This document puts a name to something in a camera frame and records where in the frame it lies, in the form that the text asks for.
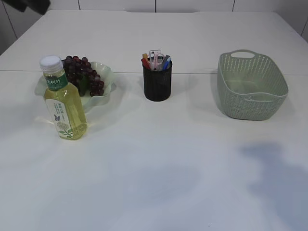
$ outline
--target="plastic basket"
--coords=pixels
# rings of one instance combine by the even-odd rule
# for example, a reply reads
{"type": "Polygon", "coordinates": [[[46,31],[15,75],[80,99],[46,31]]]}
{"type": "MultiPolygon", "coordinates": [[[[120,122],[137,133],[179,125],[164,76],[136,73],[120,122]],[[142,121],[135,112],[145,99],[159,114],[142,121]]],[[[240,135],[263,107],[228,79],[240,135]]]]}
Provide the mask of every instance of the plastic basket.
{"type": "Polygon", "coordinates": [[[247,120],[269,119],[280,108],[288,86],[274,61],[249,50],[224,53],[218,62],[218,94],[229,117],[247,120]],[[247,52],[252,58],[233,57],[247,52]]]}

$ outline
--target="white bottle cap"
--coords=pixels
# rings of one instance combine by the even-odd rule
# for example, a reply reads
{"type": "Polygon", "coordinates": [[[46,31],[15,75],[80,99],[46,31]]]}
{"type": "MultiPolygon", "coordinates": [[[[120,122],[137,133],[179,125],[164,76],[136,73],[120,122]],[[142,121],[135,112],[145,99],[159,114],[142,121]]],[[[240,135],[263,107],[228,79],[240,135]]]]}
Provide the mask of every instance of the white bottle cap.
{"type": "Polygon", "coordinates": [[[63,69],[62,60],[55,55],[48,55],[41,59],[40,68],[44,73],[52,74],[63,69]]]}

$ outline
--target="wall tile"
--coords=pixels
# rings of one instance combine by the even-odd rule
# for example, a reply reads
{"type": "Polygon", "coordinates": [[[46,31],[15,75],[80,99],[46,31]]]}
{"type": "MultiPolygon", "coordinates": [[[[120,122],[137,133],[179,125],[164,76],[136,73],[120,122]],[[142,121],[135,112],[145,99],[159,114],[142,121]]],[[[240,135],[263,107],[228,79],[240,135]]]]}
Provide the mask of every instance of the wall tile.
{"type": "Polygon", "coordinates": [[[79,10],[78,0],[50,0],[49,10],[79,10]]]}
{"type": "Polygon", "coordinates": [[[2,1],[0,1],[0,54],[16,41],[16,36],[5,12],[2,1]]]}
{"type": "Polygon", "coordinates": [[[308,16],[308,0],[236,0],[234,11],[277,12],[294,30],[302,33],[308,16]]]}
{"type": "Polygon", "coordinates": [[[234,0],[157,0],[157,12],[232,11],[234,0]]]}
{"type": "Polygon", "coordinates": [[[79,0],[82,10],[155,12],[155,0],[79,0]]]}
{"type": "Polygon", "coordinates": [[[303,33],[303,38],[308,42],[308,24],[306,24],[306,27],[303,33]]]}
{"type": "MultiPolygon", "coordinates": [[[[5,3],[5,8],[18,38],[41,17],[28,7],[20,12],[5,3]]],[[[78,0],[51,0],[49,10],[79,10],[78,0]]]]}

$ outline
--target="black pen holder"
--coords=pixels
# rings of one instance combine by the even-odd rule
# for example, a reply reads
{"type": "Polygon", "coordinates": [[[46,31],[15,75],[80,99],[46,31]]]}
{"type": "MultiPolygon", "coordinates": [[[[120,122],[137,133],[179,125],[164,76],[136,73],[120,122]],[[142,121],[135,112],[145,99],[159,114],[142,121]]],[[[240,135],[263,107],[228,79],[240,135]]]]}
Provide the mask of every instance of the black pen holder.
{"type": "Polygon", "coordinates": [[[152,71],[143,67],[144,95],[151,101],[164,101],[171,95],[171,72],[170,67],[164,71],[152,71]]]}

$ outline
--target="bunch of grapes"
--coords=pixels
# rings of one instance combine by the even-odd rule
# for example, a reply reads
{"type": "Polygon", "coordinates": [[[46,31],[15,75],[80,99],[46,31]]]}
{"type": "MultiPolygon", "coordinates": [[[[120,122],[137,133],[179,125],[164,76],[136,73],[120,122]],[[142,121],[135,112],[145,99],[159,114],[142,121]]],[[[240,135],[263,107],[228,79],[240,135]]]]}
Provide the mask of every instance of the bunch of grapes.
{"type": "Polygon", "coordinates": [[[91,68],[91,63],[86,57],[79,59],[78,56],[67,56],[62,60],[67,80],[74,84],[80,96],[84,96],[86,90],[90,90],[90,96],[104,94],[104,82],[96,70],[91,68]]]}

